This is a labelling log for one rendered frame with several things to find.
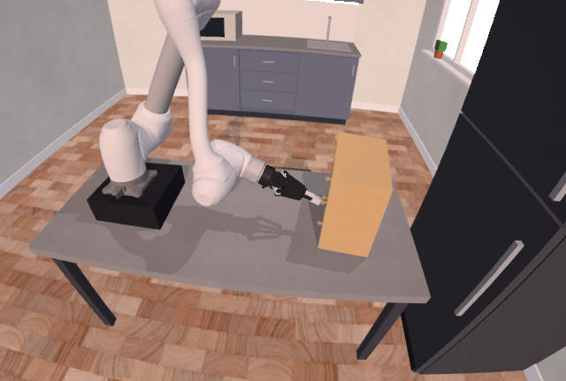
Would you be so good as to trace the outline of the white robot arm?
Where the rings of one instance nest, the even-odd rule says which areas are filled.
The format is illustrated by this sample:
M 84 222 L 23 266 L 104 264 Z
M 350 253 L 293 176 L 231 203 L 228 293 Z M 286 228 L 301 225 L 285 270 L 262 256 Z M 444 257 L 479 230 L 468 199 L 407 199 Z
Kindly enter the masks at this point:
M 264 160 L 229 141 L 215 139 L 210 143 L 209 140 L 207 71 L 200 31 L 220 2 L 154 0 L 167 36 L 146 102 L 139 104 L 131 121 L 113 119 L 100 132 L 101 155 L 111 181 L 102 189 L 103 194 L 116 195 L 116 199 L 122 195 L 141 197 L 157 176 L 157 170 L 146 169 L 145 161 L 150 151 L 160 146 L 172 132 L 170 104 L 184 66 L 187 70 L 189 133 L 195 157 L 192 168 L 195 200 L 203 206 L 217 205 L 227 197 L 238 177 L 254 184 L 260 180 L 266 166 Z

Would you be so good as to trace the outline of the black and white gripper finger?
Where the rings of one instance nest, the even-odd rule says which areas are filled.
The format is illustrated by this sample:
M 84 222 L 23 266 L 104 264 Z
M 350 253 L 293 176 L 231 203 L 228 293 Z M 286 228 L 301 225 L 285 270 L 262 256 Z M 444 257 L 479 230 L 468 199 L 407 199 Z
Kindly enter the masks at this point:
M 275 192 L 275 196 L 283 196 L 286 198 L 291 198 L 291 199 L 295 199 L 300 201 L 302 198 L 306 199 L 310 202 L 315 203 L 316 205 L 319 205 L 319 203 L 322 202 L 322 199 L 316 197 L 313 194 L 304 192 L 296 187 L 292 187 L 290 185 L 288 185 L 288 183 L 286 183 L 285 181 L 283 181 L 282 179 L 277 179 L 277 182 L 279 182 L 280 184 L 285 185 L 283 189 L 281 188 L 277 188 L 277 187 L 273 187 L 274 192 Z
M 281 175 L 281 174 L 282 174 L 282 175 Z M 313 194 L 313 193 L 307 191 L 307 188 L 305 187 L 305 185 L 302 184 L 302 183 L 301 183 L 300 181 L 298 181 L 297 179 L 295 179 L 294 177 L 292 177 L 287 171 L 284 171 L 284 172 L 282 172 L 281 174 L 279 175 L 279 178 L 285 180 L 285 181 L 288 183 L 288 185 L 290 185 L 290 186 L 292 186 L 292 187 L 296 187 L 296 188 L 298 188 L 298 189 L 300 189 L 300 190 L 302 190 L 302 191 L 304 191 L 304 192 Z M 315 194 L 313 194 L 313 195 L 315 195 Z M 318 197 L 318 198 L 320 198 L 320 199 L 322 199 L 322 197 L 319 197 L 319 196 L 317 196 L 317 195 L 315 195 L 315 196 Z

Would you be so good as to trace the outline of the small wooden chest of drawers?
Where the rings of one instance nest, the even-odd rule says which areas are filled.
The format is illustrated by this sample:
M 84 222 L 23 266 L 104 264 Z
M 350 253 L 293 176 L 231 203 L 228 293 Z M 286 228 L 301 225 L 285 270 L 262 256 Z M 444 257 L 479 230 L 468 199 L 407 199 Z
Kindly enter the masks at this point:
M 318 248 L 367 257 L 393 192 L 386 140 L 339 132 Z

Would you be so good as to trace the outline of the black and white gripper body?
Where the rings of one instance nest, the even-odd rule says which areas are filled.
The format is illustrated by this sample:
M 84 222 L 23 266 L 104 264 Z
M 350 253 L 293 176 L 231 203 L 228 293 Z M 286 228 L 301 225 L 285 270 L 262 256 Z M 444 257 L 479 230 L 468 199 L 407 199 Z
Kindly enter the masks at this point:
M 279 178 L 280 174 L 281 174 L 281 172 L 275 171 L 275 168 L 271 167 L 270 165 L 266 165 L 264 172 L 263 172 L 260 180 L 258 181 L 258 184 L 260 184 L 264 187 L 270 187 L 271 189 L 273 189 L 273 187 L 283 189 L 285 185 L 277 182 L 277 179 L 280 179 Z

